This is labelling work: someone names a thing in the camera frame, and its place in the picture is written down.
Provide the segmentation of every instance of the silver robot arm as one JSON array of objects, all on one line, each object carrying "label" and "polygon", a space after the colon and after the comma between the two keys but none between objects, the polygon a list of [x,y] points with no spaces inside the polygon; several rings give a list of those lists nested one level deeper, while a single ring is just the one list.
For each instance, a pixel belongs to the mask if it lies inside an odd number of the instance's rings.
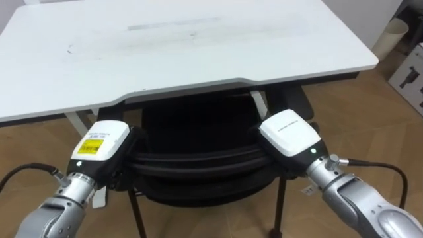
[{"label": "silver robot arm", "polygon": [[76,236],[85,217],[85,208],[95,192],[96,183],[81,173],[72,173],[68,176],[68,181],[24,219],[15,238]]},{"label": "silver robot arm", "polygon": [[329,156],[318,133],[293,110],[269,117],[259,129],[262,147],[287,171],[308,177],[329,207],[362,237],[423,237],[416,218],[390,204],[358,177],[340,170],[338,166],[348,160]]},{"label": "silver robot arm", "polygon": [[423,237],[423,228],[407,211],[390,204],[376,189],[338,164],[347,160],[331,155],[307,169],[307,177],[321,189],[323,200],[338,217],[363,238]]},{"label": "silver robot arm", "polygon": [[54,175],[61,186],[24,219],[15,238],[74,238],[95,191],[119,177],[137,139],[137,130],[124,122],[94,123],[72,153],[68,177]]}]

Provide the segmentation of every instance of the black chair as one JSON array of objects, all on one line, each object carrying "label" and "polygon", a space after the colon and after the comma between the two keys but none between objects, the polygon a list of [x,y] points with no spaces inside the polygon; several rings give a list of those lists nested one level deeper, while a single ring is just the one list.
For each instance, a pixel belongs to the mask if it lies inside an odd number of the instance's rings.
[{"label": "black chair", "polygon": [[[313,116],[312,111],[304,110],[308,101],[301,87],[284,90],[285,93],[277,87],[269,90],[271,113],[298,106],[300,115]],[[120,117],[112,110],[108,113],[115,119]],[[163,100],[144,107],[142,113],[145,140],[139,145],[139,153],[132,154],[127,163],[136,177],[137,191],[170,206],[216,206],[250,196],[280,177],[275,226],[270,237],[282,236],[286,180],[295,177],[258,145],[257,127],[262,118],[250,95],[212,94]],[[146,238],[135,190],[128,194],[139,236]]]}]

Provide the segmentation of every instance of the chair leg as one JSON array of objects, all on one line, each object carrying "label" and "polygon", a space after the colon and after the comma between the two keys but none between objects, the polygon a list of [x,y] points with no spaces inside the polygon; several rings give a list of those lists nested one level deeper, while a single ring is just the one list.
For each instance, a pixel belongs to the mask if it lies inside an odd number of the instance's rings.
[{"label": "chair leg", "polygon": [[132,212],[134,213],[135,222],[137,223],[139,237],[147,238],[147,234],[145,234],[143,218],[141,217],[141,212],[139,211],[139,206],[138,206],[137,196],[135,195],[135,191],[133,190],[128,191],[128,196],[130,197]]},{"label": "chair leg", "polygon": [[270,238],[282,238],[282,232],[280,231],[280,224],[282,221],[282,212],[284,210],[285,189],[286,189],[286,179],[280,177],[278,199],[276,200],[275,224],[273,226],[273,229],[270,230],[270,233],[269,233]]}]

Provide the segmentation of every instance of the yellow warning sticker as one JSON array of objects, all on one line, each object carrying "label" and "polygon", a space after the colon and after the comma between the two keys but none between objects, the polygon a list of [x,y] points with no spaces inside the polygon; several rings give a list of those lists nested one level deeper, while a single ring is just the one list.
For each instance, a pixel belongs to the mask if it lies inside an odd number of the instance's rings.
[{"label": "yellow warning sticker", "polygon": [[103,139],[86,139],[79,148],[78,154],[97,154],[103,141]]}]

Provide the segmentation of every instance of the white tabletop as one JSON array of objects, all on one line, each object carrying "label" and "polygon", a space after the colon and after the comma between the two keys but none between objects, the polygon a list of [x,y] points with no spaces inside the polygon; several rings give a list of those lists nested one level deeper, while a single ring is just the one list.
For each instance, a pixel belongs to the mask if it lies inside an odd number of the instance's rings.
[{"label": "white tabletop", "polygon": [[0,36],[0,121],[128,97],[371,69],[320,0],[86,0],[17,9]]}]

